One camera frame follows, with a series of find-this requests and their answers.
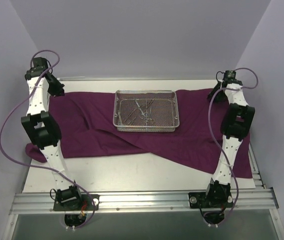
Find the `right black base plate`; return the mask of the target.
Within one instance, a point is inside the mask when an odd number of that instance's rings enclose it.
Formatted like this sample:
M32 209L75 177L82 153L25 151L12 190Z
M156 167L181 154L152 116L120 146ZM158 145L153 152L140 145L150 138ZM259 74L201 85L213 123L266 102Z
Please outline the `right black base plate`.
M228 198L225 193L189 192L189 206L191 209L212 209L212 208L231 208L233 206L232 198Z

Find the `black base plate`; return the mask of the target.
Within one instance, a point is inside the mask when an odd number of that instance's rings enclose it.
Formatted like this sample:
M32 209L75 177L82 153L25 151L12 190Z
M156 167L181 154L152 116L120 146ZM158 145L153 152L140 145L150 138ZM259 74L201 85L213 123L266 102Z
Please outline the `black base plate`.
M92 211L99 208L100 195L92 194L91 198L87 194L82 194L81 200L73 198L69 201L53 205L53 211L67 212L67 211Z
M212 208L231 208L233 206L232 198L228 198L225 193L189 192L189 206L191 209L212 209Z

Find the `silver surgical scissors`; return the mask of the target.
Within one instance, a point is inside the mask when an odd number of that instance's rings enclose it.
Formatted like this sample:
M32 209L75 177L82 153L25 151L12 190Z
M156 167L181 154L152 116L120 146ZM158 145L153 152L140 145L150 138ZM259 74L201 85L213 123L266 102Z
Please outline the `silver surgical scissors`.
M138 100L135 100L135 103L136 103L136 105L137 105L137 108L138 108L139 111L140 111L140 116L139 116L139 117L140 117L141 119L147 119L148 116L149 116L149 114L148 114L148 112L147 112L148 104L146 103L146 104L144 104L144 105L140 105L139 102L138 102Z

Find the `aluminium front rail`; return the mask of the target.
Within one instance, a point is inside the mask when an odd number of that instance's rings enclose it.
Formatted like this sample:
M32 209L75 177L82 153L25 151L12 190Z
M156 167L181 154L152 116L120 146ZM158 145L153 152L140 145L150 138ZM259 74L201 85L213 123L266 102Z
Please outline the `aluminium front rail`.
M58 207L48 193L21 193L14 197L10 213L26 214L79 214L102 213L143 213L143 212L187 212L234 210L278 209L273 189L257 188L233 190L232 198L226 203L212 205L204 200L205 193L186 191L138 191L98 192L94 203L85 200L79 207Z

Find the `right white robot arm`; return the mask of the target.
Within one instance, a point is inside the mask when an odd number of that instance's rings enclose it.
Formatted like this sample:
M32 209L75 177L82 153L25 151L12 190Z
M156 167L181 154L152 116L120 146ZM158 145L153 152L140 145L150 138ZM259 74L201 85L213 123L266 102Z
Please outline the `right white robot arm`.
M217 147L221 150L217 168L211 178L204 202L216 206L219 202L227 202L231 197L231 180L238 182L233 174L237 152L248 136L255 115L255 108L250 106L244 97L243 83L236 79L235 70L226 70L222 80L219 80L209 93L208 124L210 134ZM228 109L221 123L222 144L216 140L211 126L211 110L213 103L227 101Z

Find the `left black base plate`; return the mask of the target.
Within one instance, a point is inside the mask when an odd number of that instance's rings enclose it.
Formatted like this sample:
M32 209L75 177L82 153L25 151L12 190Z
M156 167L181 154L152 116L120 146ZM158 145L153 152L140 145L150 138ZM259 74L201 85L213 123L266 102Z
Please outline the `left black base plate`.
M92 211L99 208L100 195L92 194L91 198L87 194L82 194L81 200L73 198L69 201L53 205L53 211L67 212L67 211Z

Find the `purple cloth wrap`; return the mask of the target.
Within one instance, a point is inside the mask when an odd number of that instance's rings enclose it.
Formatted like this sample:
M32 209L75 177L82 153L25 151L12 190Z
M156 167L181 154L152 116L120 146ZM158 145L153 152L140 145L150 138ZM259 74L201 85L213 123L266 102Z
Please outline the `purple cloth wrap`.
M99 92L69 92L52 97L49 112L62 134L66 159L152 153L178 164L214 173L220 149L208 124L208 89L178 90L180 125L174 132L120 132L113 125L115 95ZM227 102L213 103L211 126L219 144L220 125Z

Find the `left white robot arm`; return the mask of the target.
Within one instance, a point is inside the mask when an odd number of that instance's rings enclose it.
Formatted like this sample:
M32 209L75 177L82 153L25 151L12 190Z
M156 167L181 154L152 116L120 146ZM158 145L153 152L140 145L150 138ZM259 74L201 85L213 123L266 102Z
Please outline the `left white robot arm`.
M50 72L50 63L43 57L35 57L32 66L25 74L29 89L29 103L26 116L21 124L33 145L37 146L53 169L56 189L55 203L76 210L82 206L83 197L71 179L60 146L62 138L58 123L49 113L50 97L64 96L64 85Z

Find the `metal mesh instrument tray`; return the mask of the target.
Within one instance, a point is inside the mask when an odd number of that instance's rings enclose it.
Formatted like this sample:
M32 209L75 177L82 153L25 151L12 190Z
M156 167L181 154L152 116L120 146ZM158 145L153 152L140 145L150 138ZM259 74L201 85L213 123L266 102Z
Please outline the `metal mesh instrument tray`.
M120 132L174 132L180 125L177 95L172 90L118 90L113 125Z

